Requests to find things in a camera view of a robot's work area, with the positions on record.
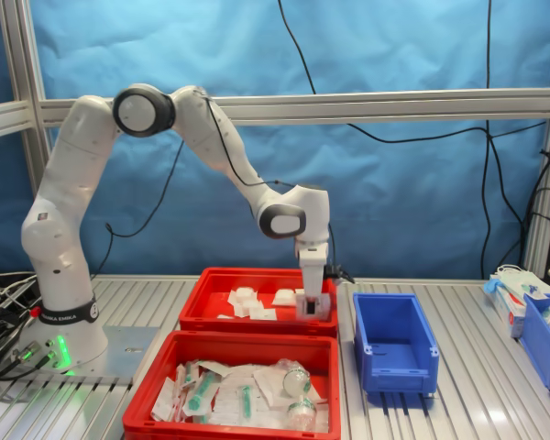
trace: blue curtain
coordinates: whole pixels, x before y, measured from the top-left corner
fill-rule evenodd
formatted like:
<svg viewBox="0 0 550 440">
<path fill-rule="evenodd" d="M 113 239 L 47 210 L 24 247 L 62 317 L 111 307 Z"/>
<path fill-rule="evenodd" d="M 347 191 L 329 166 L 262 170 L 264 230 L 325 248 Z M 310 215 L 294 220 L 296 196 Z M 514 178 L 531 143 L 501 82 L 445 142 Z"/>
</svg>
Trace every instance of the blue curtain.
<svg viewBox="0 0 550 440">
<path fill-rule="evenodd" d="M 486 0 L 283 0 L 283 5 L 318 93 L 485 86 Z M 49 98 L 114 96 L 136 82 L 165 92 L 197 84 L 214 95 L 311 92 L 276 0 L 153 5 L 42 0 L 32 7 Z M 494 2 L 491 87 L 549 86 L 550 2 Z M 499 134 L 537 122 L 494 121 L 491 130 Z M 484 122 L 363 128 L 395 139 L 474 126 Z M 486 233 L 481 133 L 384 145 L 344 125 L 239 130 L 261 176 L 329 191 L 338 259 L 354 275 L 479 276 Z M 179 141 L 163 133 L 123 136 L 116 143 L 82 225 L 93 269 L 108 244 L 104 223 L 122 234 L 140 227 L 159 199 Z M 522 213 L 537 177 L 544 127 L 495 142 L 508 199 Z M 492 155 L 490 165 L 488 271 L 519 236 L 501 199 Z M 155 218 L 140 235 L 115 240 L 104 272 L 199 273 L 208 266 L 296 264 L 292 243 L 264 237 L 236 189 L 186 149 Z"/>
</svg>

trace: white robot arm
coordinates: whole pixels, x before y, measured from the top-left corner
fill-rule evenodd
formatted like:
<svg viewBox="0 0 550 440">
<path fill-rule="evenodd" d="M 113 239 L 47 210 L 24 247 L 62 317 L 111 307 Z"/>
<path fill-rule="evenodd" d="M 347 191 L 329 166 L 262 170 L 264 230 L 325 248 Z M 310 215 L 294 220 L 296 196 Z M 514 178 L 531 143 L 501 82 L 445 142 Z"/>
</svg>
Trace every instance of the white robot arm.
<svg viewBox="0 0 550 440">
<path fill-rule="evenodd" d="M 305 290 L 297 315 L 328 315 L 330 299 L 322 294 L 330 217 L 327 192 L 301 185 L 285 194 L 273 191 L 248 162 L 232 121 L 204 89 L 188 86 L 166 95 L 134 84 L 115 98 L 112 109 L 97 96 L 76 101 L 22 227 L 23 248 L 37 273 L 42 305 L 39 320 L 25 329 L 19 345 L 37 342 L 49 347 L 56 359 L 44 369 L 66 369 L 104 352 L 107 340 L 96 322 L 80 224 L 116 138 L 123 132 L 144 138 L 167 129 L 175 130 L 205 164 L 232 181 L 266 236 L 294 237 Z"/>
</svg>

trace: cable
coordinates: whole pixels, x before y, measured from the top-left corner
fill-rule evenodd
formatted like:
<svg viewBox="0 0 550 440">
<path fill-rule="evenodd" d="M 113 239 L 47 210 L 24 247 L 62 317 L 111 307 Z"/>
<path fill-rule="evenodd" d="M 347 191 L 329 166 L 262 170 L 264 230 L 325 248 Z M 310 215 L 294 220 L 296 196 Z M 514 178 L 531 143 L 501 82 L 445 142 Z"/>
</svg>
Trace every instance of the cable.
<svg viewBox="0 0 550 440">
<path fill-rule="evenodd" d="M 507 200 L 507 196 L 505 195 L 505 187 L 503 185 L 503 172 L 501 171 L 501 162 L 499 160 L 499 154 L 497 154 L 497 149 L 495 148 L 495 143 L 493 142 L 493 138 L 488 137 L 487 141 L 491 145 L 491 149 L 493 150 L 493 156 L 495 156 L 495 163 L 497 164 L 497 173 L 499 174 L 499 186 L 500 186 L 501 198 L 503 199 L 503 202 L 505 202 L 505 204 L 510 209 L 513 216 L 516 218 L 516 220 L 520 224 L 520 256 L 518 260 L 518 266 L 519 266 L 520 264 L 522 264 L 523 248 L 525 244 L 525 228 L 523 227 L 523 220 L 515 212 L 512 204 L 510 203 L 509 200 Z"/>
<path fill-rule="evenodd" d="M 491 221 L 489 218 L 489 211 L 487 210 L 487 201 L 485 198 L 485 183 L 487 182 L 487 167 L 489 166 L 489 152 L 490 145 L 487 142 L 487 151 L 485 153 L 485 165 L 483 168 L 483 180 L 481 183 L 480 197 L 481 202 L 483 203 L 483 211 L 485 213 L 485 220 L 487 220 L 487 234 L 485 235 L 485 241 L 483 242 L 483 249 L 480 251 L 480 278 L 485 279 L 485 270 L 483 268 L 485 261 L 485 252 L 487 251 L 487 243 L 489 242 L 489 237 L 491 235 Z"/>
<path fill-rule="evenodd" d="M 205 102 L 208 104 L 208 109 L 210 110 L 210 115 L 212 116 L 212 119 L 214 120 L 214 125 L 216 126 L 216 130 L 218 131 L 218 136 L 220 136 L 220 141 L 222 142 L 222 148 L 224 149 L 224 153 L 226 154 L 226 158 L 228 159 L 228 163 L 230 164 L 230 169 L 235 174 L 236 178 L 245 186 L 260 186 L 260 185 L 267 185 L 267 184 L 275 184 L 275 185 L 284 185 L 289 186 L 291 188 L 295 187 L 295 185 L 292 185 L 291 183 L 287 183 L 285 181 L 257 181 L 255 183 L 248 183 L 246 181 L 243 181 L 242 177 L 238 174 L 237 169 L 235 168 L 234 164 L 232 163 L 232 160 L 230 159 L 230 153 L 228 152 L 228 148 L 226 148 L 226 143 L 224 141 L 224 137 L 222 136 L 222 130 L 220 129 L 220 126 L 218 125 L 218 121 L 216 120 L 216 116 L 214 114 L 214 110 L 212 110 L 212 105 L 210 103 L 209 98 L 205 98 Z"/>
<path fill-rule="evenodd" d="M 336 265 L 336 242 L 334 241 L 334 232 L 332 232 L 332 224 L 328 223 L 328 231 L 330 231 L 330 241 L 332 242 L 332 264 Z"/>
<path fill-rule="evenodd" d="M 0 378 L 3 377 L 5 374 L 8 374 L 10 371 L 15 369 L 19 365 L 20 365 L 20 360 L 18 359 L 8 364 L 5 368 L 0 370 Z"/>
<path fill-rule="evenodd" d="M 278 4 L 279 4 L 279 9 L 280 9 L 280 13 L 281 13 L 281 18 L 283 20 L 283 24 L 285 25 L 291 39 L 293 40 L 293 43 L 295 44 L 295 47 L 296 47 L 296 49 L 297 49 L 297 51 L 300 55 L 300 58 L 302 59 L 303 69 L 305 70 L 305 74 L 307 76 L 308 82 L 310 83 L 310 88 L 312 89 L 312 93 L 317 94 L 317 92 L 315 90 L 315 87 L 314 87 L 314 81 L 312 80 L 312 75 L 310 74 L 309 68 L 307 66 L 307 62 L 305 61 L 305 57 L 303 56 L 302 49 L 301 49 L 299 43 L 297 42 L 297 39 L 293 35 L 293 32 L 292 32 L 289 24 L 287 23 L 287 19 L 285 17 L 285 13 L 283 11 L 283 5 L 281 3 L 281 0 L 278 0 Z M 486 74 L 487 74 L 486 75 L 487 76 L 486 87 L 488 89 L 490 88 L 491 11 L 492 11 L 492 1 L 489 0 L 488 14 L 487 14 L 487 57 L 486 57 L 487 58 L 486 59 L 486 64 L 487 64 L 486 65 L 486 71 L 487 71 L 486 72 Z M 456 136 L 456 135 L 466 133 L 466 132 L 469 132 L 469 131 L 474 131 L 474 130 L 482 131 L 482 132 L 485 133 L 486 138 L 487 138 L 487 140 L 486 140 L 486 142 L 487 142 L 487 154 L 486 154 L 486 163 L 485 163 L 485 167 L 484 167 L 484 170 L 483 170 L 483 173 L 484 173 L 483 181 L 482 181 L 482 185 L 481 185 L 481 200 L 482 200 L 482 203 L 483 203 L 483 210 L 485 212 L 485 218 L 487 220 L 487 229 L 488 230 L 487 230 L 487 234 L 486 234 L 486 237 L 485 237 L 485 243 L 483 244 L 483 249 L 481 251 L 481 260 L 480 260 L 481 278 L 484 278 L 484 269 L 483 269 L 484 255 L 485 255 L 485 251 L 486 251 L 486 248 L 487 248 L 487 243 L 488 243 L 489 237 L 490 237 L 490 219 L 489 219 L 489 213 L 488 213 L 487 204 L 486 204 L 486 200 L 485 200 L 485 186 L 486 186 L 487 170 L 488 170 L 489 148 L 490 148 L 490 146 L 492 147 L 493 153 L 495 155 L 495 160 L 496 160 L 497 165 L 498 165 L 498 172 L 499 172 L 499 177 L 500 177 L 500 191 L 501 191 L 501 196 L 503 198 L 503 201 L 510 208 L 511 212 L 513 213 L 515 218 L 518 220 L 518 223 L 520 224 L 520 234 L 522 236 L 521 244 L 522 244 L 522 247 L 523 247 L 523 236 L 524 236 L 523 221 L 520 218 L 520 216 L 517 215 L 517 213 L 515 212 L 515 210 L 513 209 L 512 205 L 509 203 L 509 201 L 508 201 L 508 199 L 505 195 L 505 189 L 504 189 L 504 185 L 503 185 L 503 177 L 502 177 L 502 172 L 501 172 L 501 164 L 500 164 L 499 156 L 497 155 L 497 150 L 495 148 L 495 144 L 493 142 L 493 139 L 494 138 L 500 138 L 502 136 L 511 135 L 511 134 L 514 134 L 514 133 L 520 133 L 520 132 L 528 130 L 530 128 L 535 128 L 535 127 L 542 126 L 543 124 L 545 124 L 545 122 L 541 122 L 541 123 L 534 124 L 532 126 L 527 126 L 527 127 L 524 127 L 524 128 L 515 129 L 515 130 L 509 131 L 507 133 L 501 133 L 501 134 L 497 135 L 496 137 L 493 137 L 490 134 L 490 121 L 486 121 L 486 127 L 485 128 L 475 126 L 475 127 L 471 127 L 471 128 L 466 128 L 464 130 L 458 130 L 458 131 L 455 131 L 455 132 L 446 133 L 446 134 L 439 135 L 439 136 L 434 136 L 434 137 L 414 137 L 414 138 L 394 139 L 394 140 L 388 140 L 388 139 L 383 139 L 381 137 L 376 137 L 376 136 L 372 135 L 371 133 L 369 133 L 367 130 L 365 130 L 365 129 L 359 127 L 359 126 L 356 126 L 354 124 L 349 123 L 347 125 L 349 127 L 354 128 L 355 130 L 359 131 L 363 135 L 365 135 L 369 138 L 372 138 L 374 140 L 377 140 L 378 142 L 385 143 L 385 144 L 400 144 L 400 143 L 405 143 L 405 142 L 418 142 L 418 141 L 449 138 L 451 136 Z"/>
<path fill-rule="evenodd" d="M 4 275 L 18 275 L 18 274 L 22 274 L 22 273 L 26 273 L 26 272 L 12 272 L 12 273 L 9 273 L 9 274 L 4 274 Z M 27 307 L 23 304 L 21 304 L 20 302 L 18 302 L 17 300 L 15 300 L 14 298 L 12 298 L 10 296 L 10 294 L 7 293 L 8 290 L 12 289 L 13 287 L 16 287 L 16 286 L 19 286 L 20 284 L 24 284 L 26 282 L 29 282 L 31 280 L 34 280 L 35 278 L 37 278 L 37 275 L 33 275 L 32 277 L 28 277 L 26 278 L 25 280 L 21 280 L 21 281 L 17 281 L 17 282 L 13 282 L 12 284 L 10 284 L 9 286 L 7 287 L 4 287 L 3 289 L 0 290 L 0 295 L 4 295 L 5 297 L 7 297 L 10 301 L 12 301 L 13 303 L 15 303 L 16 305 L 18 305 L 19 307 L 22 307 L 23 309 L 26 309 Z"/>
<path fill-rule="evenodd" d="M 226 148 L 226 143 L 224 141 L 224 137 L 222 136 L 222 130 L 220 130 L 220 126 L 218 125 L 218 121 L 216 120 L 214 110 L 212 110 L 212 106 L 210 104 L 210 99 L 206 98 L 206 103 L 208 103 L 208 109 L 210 110 L 210 115 L 212 115 L 212 119 L 214 120 L 216 130 L 218 131 L 218 135 L 220 136 L 220 140 L 222 142 L 222 148 L 224 149 L 224 153 L 226 154 L 226 158 L 228 159 L 228 163 L 230 164 L 230 169 L 235 174 L 236 178 L 239 179 L 240 182 L 243 185 L 245 185 L 245 186 L 259 186 L 259 185 L 267 185 L 267 184 L 272 183 L 272 184 L 276 184 L 276 185 L 289 186 L 291 188 L 295 187 L 295 185 L 292 185 L 291 183 L 287 183 L 285 181 L 279 181 L 279 180 L 275 180 L 275 181 L 258 181 L 258 182 L 255 182 L 255 183 L 248 183 L 246 181 L 243 181 L 243 179 L 238 174 L 237 169 L 235 168 L 234 164 L 232 163 L 232 160 L 230 159 L 230 153 L 228 152 L 228 148 Z M 333 255 L 332 263 L 335 266 L 336 265 L 336 243 L 334 241 L 334 233 L 332 232 L 332 225 L 330 224 L 330 222 L 328 222 L 328 231 L 330 232 L 330 239 L 332 241 L 332 255 Z"/>
<path fill-rule="evenodd" d="M 165 185 L 163 186 L 163 191 L 161 192 L 159 201 L 157 202 L 153 210 L 148 215 L 147 220 L 145 220 L 145 223 L 143 223 L 143 225 L 132 234 L 117 234 L 116 232 L 114 232 L 114 230 L 112 229 L 109 223 L 105 224 L 106 230 L 110 233 L 110 243 L 108 243 L 108 250 L 106 251 L 104 258 L 102 259 L 102 262 L 98 266 L 98 269 L 95 271 L 95 273 L 92 275 L 92 280 L 100 274 L 100 272 L 102 271 L 102 268 L 104 267 L 104 264 L 108 261 L 108 257 L 110 257 L 110 251 L 112 250 L 112 245 L 114 243 L 114 237 L 120 237 L 120 238 L 134 237 L 135 235 L 139 234 L 140 232 L 143 231 L 143 229 L 147 227 L 147 225 L 149 224 L 149 222 L 151 221 L 155 213 L 157 213 L 157 210 L 160 208 L 161 204 L 163 203 L 163 199 L 165 198 L 165 193 L 167 192 L 167 188 L 169 187 L 169 182 L 171 181 L 171 177 L 173 176 L 173 172 L 175 171 L 177 160 L 180 158 L 180 155 L 182 154 L 183 144 L 184 142 L 182 139 L 180 147 L 178 148 L 177 153 L 175 154 L 175 159 L 173 160 L 173 164 L 171 165 L 169 176 L 167 176 L 167 180 L 165 181 Z"/>
<path fill-rule="evenodd" d="M 281 4 L 281 0 L 278 0 L 279 2 L 279 10 L 281 11 L 281 18 L 283 18 L 283 24 L 287 28 L 287 31 L 290 34 L 291 39 L 295 43 L 295 47 L 297 48 L 297 51 L 300 54 L 300 57 L 302 58 L 303 68 L 305 69 L 305 74 L 308 77 L 308 81 L 310 82 L 310 87 L 312 87 L 313 94 L 317 94 L 315 92 L 314 83 L 312 82 L 312 76 L 310 75 L 310 71 L 308 70 L 308 65 L 305 62 L 305 58 L 303 57 L 302 48 L 300 48 L 300 45 L 298 44 L 297 40 L 295 39 L 295 36 L 293 35 L 292 30 L 290 29 L 289 25 L 287 24 L 287 20 L 285 19 L 285 13 L 283 12 L 283 5 Z"/>
<path fill-rule="evenodd" d="M 525 216 L 523 217 L 523 230 L 525 231 L 526 234 L 527 234 L 527 231 L 530 230 L 530 224 L 531 224 L 531 220 L 532 220 L 532 216 L 530 215 L 530 213 L 532 212 L 532 209 L 534 208 L 535 196 L 542 190 L 550 190 L 550 188 L 547 188 L 547 187 L 538 189 L 538 186 L 540 185 L 540 182 L 544 178 L 546 172 L 548 171 L 548 168 L 550 168 L 550 155 L 548 155 L 547 158 L 548 158 L 548 161 L 542 167 L 542 170 L 540 171 L 540 174 L 538 175 L 538 178 L 537 178 L 537 180 L 536 180 L 536 182 L 533 186 L 533 189 L 530 192 L 530 197 L 528 198 L 528 204 L 526 205 L 526 208 L 525 208 Z M 501 262 L 503 262 L 509 256 L 509 254 L 512 253 L 512 251 L 516 247 L 517 247 L 517 244 L 512 245 L 511 248 L 505 253 L 505 256 L 501 259 Z M 520 251 L 519 260 L 521 261 L 522 259 L 523 259 L 523 253 Z"/>
<path fill-rule="evenodd" d="M 535 191 L 536 194 L 542 192 L 542 191 L 550 191 L 550 187 L 545 186 L 544 188 L 539 188 Z"/>
<path fill-rule="evenodd" d="M 501 133 L 500 135 L 495 135 L 492 138 L 501 138 L 502 136 L 514 135 L 515 133 L 521 133 L 523 131 L 526 131 L 526 130 L 529 130 L 529 129 L 532 129 L 532 128 L 543 126 L 544 124 L 546 124 L 546 121 L 539 122 L 538 124 L 534 124 L 532 126 L 525 126 L 524 128 L 518 128 L 517 130 L 508 131 L 506 133 Z"/>
<path fill-rule="evenodd" d="M 540 214 L 540 213 L 532 213 L 532 215 L 536 215 L 538 217 L 545 218 L 546 220 L 548 220 L 550 222 L 550 217 L 548 217 L 547 215 L 543 215 L 543 214 Z"/>
</svg>

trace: metal table surface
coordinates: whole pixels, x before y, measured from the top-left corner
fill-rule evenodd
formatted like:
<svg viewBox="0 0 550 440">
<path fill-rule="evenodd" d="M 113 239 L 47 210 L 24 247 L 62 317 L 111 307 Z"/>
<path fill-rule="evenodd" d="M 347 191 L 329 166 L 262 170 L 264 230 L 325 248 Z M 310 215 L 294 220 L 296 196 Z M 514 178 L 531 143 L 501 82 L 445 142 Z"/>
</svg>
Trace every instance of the metal table surface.
<svg viewBox="0 0 550 440">
<path fill-rule="evenodd" d="M 100 276 L 94 290 L 109 325 L 160 327 L 135 385 L 19 380 L 1 385 L 0 439 L 123 436 L 122 414 L 170 331 L 196 277 Z M 480 283 L 359 280 L 338 291 L 343 440 L 550 440 L 550 392 L 522 346 L 507 337 Z M 352 292 L 415 292 L 440 347 L 438 391 L 421 395 L 360 390 Z"/>
</svg>

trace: blue bin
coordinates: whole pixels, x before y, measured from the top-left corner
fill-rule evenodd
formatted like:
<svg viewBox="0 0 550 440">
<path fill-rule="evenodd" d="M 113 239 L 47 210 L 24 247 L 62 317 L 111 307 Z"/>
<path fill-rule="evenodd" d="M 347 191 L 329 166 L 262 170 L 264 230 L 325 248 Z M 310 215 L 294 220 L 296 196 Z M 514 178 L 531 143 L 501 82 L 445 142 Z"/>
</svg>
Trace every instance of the blue bin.
<svg viewBox="0 0 550 440">
<path fill-rule="evenodd" d="M 440 355 L 414 294 L 355 293 L 355 352 L 366 392 L 436 391 Z"/>
<path fill-rule="evenodd" d="M 550 390 L 550 327 L 542 312 L 550 306 L 547 300 L 534 301 L 525 295 L 525 319 L 523 320 L 522 344 L 540 379 Z"/>
</svg>

